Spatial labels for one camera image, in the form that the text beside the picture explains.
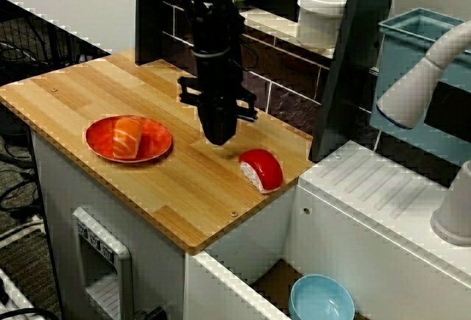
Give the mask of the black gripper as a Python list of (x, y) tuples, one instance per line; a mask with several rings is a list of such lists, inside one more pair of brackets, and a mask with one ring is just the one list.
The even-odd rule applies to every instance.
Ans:
[(216, 145), (228, 142), (236, 133), (237, 118), (255, 120), (256, 95), (241, 84), (242, 68), (229, 49), (217, 52), (191, 51), (196, 60), (196, 77), (180, 77), (180, 101), (200, 105), (205, 137)]

